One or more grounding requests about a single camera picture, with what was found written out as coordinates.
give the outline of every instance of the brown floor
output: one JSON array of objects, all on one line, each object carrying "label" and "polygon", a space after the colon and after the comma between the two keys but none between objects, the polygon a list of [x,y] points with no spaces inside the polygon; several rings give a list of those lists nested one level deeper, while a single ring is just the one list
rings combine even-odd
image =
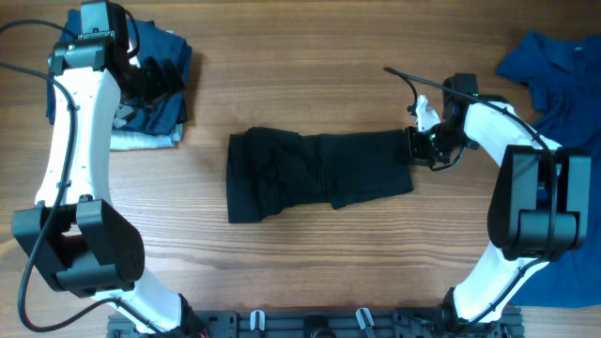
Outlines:
[{"label": "brown floor", "polygon": [[[410,91],[382,66],[437,82],[475,72],[482,92],[505,96],[533,121],[528,90],[496,76],[497,64],[532,29],[554,38],[601,29],[601,6],[593,2],[124,2],[137,19],[154,20],[193,46],[191,121],[177,149],[112,153],[111,193],[144,237],[148,268],[205,310],[436,305],[487,244],[498,172],[483,150],[469,151],[448,172],[414,168],[409,195],[338,211],[294,207],[232,225],[224,185],[229,134],[252,126],[302,134],[404,128]],[[63,23],[77,4],[4,0],[0,23]],[[57,37],[42,27],[11,29],[0,38],[0,60],[45,69]],[[3,337],[33,336],[16,313],[25,255],[9,225],[13,210],[32,207],[48,160],[45,85],[0,70]],[[418,90],[439,109],[438,90]],[[90,302],[51,292],[37,275],[28,299],[31,317],[46,324]],[[111,312],[103,308],[48,336],[102,337]],[[601,327],[599,307],[524,313],[528,337],[591,337]]]}]

